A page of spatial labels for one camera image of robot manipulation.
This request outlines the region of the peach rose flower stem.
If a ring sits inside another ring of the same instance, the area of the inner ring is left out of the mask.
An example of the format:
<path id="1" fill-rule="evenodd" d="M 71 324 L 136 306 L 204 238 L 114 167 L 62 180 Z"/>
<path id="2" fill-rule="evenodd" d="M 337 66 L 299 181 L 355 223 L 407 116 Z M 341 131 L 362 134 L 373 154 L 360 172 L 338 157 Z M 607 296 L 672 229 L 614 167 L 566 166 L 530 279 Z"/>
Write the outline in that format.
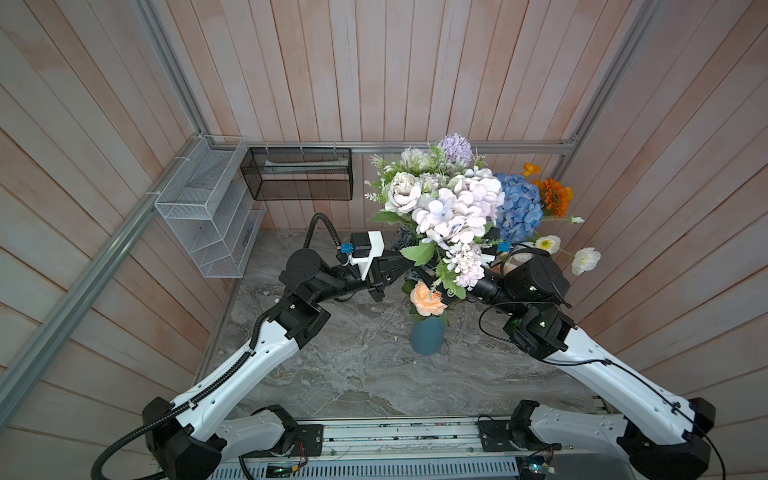
<path id="1" fill-rule="evenodd" d="M 409 299 L 416 314 L 421 317 L 439 317 L 447 308 L 441 293 L 432 290 L 424 281 L 415 283 L 409 293 Z"/>

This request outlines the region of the teal ceramic vase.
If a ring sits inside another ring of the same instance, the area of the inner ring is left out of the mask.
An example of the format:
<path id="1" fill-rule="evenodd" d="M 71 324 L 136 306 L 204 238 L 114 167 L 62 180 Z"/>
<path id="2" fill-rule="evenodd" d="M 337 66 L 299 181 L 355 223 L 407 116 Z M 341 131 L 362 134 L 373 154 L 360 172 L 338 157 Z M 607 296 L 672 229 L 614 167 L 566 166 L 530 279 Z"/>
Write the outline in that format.
<path id="1" fill-rule="evenodd" d="M 410 344 L 420 355 L 430 356 L 437 353 L 444 341 L 447 329 L 446 321 L 441 317 L 424 317 L 415 320 L 410 333 Z"/>

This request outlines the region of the blue hydrangea flower stem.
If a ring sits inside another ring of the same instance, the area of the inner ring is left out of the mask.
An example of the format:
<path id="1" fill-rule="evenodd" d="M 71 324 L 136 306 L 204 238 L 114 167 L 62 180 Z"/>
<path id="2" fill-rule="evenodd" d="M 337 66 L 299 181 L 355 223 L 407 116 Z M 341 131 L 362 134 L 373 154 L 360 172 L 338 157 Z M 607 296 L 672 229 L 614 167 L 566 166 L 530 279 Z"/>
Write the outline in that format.
<path id="1" fill-rule="evenodd" d="M 510 244 L 532 239 L 543 218 L 539 188 L 523 175 L 497 174 L 496 178 L 504 194 L 496 219 L 501 238 Z"/>

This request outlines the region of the cream rose greenery bunch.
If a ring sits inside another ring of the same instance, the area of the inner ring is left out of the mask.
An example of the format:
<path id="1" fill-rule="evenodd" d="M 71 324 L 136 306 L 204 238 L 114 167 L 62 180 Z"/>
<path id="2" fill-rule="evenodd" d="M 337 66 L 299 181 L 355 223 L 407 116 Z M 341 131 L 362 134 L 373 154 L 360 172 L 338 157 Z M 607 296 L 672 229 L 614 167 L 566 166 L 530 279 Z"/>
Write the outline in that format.
<path id="1" fill-rule="evenodd" d="M 459 134 L 371 163 L 376 177 L 365 197 L 381 205 L 373 219 L 408 232 L 400 253 L 433 273 L 428 286 L 465 299 L 489 263 L 483 250 L 495 242 L 489 232 L 505 200 L 501 181 Z"/>

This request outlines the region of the white ranunculus flower stem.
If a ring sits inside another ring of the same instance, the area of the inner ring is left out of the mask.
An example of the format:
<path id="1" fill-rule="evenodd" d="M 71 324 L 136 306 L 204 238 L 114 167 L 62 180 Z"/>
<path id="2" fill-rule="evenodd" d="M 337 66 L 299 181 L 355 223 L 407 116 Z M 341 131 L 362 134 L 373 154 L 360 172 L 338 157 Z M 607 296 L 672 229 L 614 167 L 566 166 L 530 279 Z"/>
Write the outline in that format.
<path id="1" fill-rule="evenodd" d="M 562 239 L 557 235 L 541 235 L 537 232 L 536 228 L 542 221 L 555 221 L 565 222 L 571 225 L 581 225 L 586 220 L 581 216 L 544 216 L 542 219 L 534 220 L 532 222 L 525 223 L 525 226 L 531 230 L 531 233 L 527 233 L 527 238 L 533 238 L 533 243 L 536 248 L 542 249 L 552 255 L 561 253 L 568 256 L 571 266 L 571 272 L 573 275 L 579 277 L 584 273 L 593 271 L 602 259 L 602 254 L 594 247 L 584 247 L 578 251 L 568 251 L 562 246 Z"/>

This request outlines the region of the orange gerbera flower stem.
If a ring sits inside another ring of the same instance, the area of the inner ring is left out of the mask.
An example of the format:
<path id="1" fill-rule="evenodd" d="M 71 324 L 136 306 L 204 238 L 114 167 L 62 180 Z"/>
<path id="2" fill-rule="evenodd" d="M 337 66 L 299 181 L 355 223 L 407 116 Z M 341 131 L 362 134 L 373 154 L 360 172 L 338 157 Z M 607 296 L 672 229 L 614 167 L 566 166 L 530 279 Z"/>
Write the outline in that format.
<path id="1" fill-rule="evenodd" d="M 564 218 L 568 213 L 570 202 L 574 199 L 573 189 L 562 185 L 553 178 L 535 180 L 534 185 L 539 190 L 540 204 L 544 215 Z"/>

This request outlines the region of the dusty blue flower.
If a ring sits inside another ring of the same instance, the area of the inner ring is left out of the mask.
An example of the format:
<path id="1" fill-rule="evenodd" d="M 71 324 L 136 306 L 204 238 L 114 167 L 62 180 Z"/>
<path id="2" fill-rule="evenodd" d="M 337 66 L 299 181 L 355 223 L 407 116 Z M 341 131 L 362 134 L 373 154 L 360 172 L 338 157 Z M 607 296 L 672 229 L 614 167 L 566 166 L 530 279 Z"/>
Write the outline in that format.
<path id="1" fill-rule="evenodd" d="M 405 248 L 417 246 L 420 243 L 418 233 L 406 226 L 401 225 L 391 242 L 391 248 L 395 251 L 401 251 Z"/>

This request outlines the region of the yellow poppy flower stem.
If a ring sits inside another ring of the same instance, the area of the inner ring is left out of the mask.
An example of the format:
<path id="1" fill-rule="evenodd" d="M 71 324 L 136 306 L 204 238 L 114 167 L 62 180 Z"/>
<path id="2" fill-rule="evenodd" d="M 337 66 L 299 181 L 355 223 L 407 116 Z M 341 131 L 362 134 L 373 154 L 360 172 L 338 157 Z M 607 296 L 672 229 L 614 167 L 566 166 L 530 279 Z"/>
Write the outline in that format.
<path id="1" fill-rule="evenodd" d="M 539 165 L 535 165 L 533 163 L 525 163 L 523 166 L 523 172 L 522 175 L 524 177 L 529 177 L 531 175 L 537 175 L 542 171 L 542 167 Z"/>

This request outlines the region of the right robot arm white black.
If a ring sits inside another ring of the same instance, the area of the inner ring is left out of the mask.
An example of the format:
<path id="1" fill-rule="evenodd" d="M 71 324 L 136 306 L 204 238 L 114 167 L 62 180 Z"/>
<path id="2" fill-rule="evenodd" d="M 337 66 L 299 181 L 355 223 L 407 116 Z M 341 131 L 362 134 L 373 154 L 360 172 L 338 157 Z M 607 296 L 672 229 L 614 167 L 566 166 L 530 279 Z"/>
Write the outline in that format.
<path id="1" fill-rule="evenodd" d="M 716 409 L 654 384 L 604 350 L 561 311 L 569 289 L 550 254 L 522 248 L 529 260 L 508 273 L 484 254 L 484 276 L 469 291 L 487 310 L 503 313 L 503 340 L 556 367 L 616 408 L 581 414 L 523 400 L 507 423 L 512 445 L 534 453 L 555 446 L 610 455 L 646 479 L 698 479 L 718 453 L 708 438 Z"/>

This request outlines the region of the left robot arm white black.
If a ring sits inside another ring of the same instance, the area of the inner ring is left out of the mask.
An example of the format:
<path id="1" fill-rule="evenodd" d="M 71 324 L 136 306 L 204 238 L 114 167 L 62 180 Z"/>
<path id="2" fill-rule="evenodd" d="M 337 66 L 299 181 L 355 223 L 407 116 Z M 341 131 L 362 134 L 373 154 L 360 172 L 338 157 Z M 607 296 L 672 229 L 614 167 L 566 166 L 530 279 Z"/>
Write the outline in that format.
<path id="1" fill-rule="evenodd" d="M 221 462 L 235 457 L 257 451 L 298 453 L 297 424 L 283 407 L 270 405 L 234 420 L 230 412 L 320 332 L 330 317 L 324 301 L 362 290 L 381 300 L 385 288 L 413 265 L 389 250 L 335 267 L 312 249 L 294 252 L 279 276 L 284 293 L 257 318 L 251 338 L 188 391 L 145 407 L 143 419 L 150 426 L 145 439 L 162 476 L 206 479 Z"/>

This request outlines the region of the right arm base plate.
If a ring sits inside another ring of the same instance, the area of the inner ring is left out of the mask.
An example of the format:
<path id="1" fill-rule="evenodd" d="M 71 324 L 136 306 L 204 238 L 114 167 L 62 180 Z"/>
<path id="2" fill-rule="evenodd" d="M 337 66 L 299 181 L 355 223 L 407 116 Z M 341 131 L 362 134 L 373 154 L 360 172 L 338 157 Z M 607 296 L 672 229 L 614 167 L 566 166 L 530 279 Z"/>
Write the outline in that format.
<path id="1" fill-rule="evenodd" d="M 528 425 L 520 426 L 512 420 L 496 420 L 488 415 L 477 419 L 479 438 L 484 452 L 559 451 L 561 443 L 545 443 L 534 435 Z"/>

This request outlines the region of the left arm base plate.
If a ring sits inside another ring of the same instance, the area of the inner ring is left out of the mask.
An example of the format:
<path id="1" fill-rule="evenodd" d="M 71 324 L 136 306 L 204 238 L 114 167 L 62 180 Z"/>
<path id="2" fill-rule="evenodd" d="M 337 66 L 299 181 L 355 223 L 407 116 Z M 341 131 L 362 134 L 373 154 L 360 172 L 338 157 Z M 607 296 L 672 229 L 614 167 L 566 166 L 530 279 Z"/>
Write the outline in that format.
<path id="1" fill-rule="evenodd" d="M 264 452 L 267 457 L 320 456 L 323 449 L 324 426 L 322 424 L 299 424 L 289 427 L 276 445 Z"/>

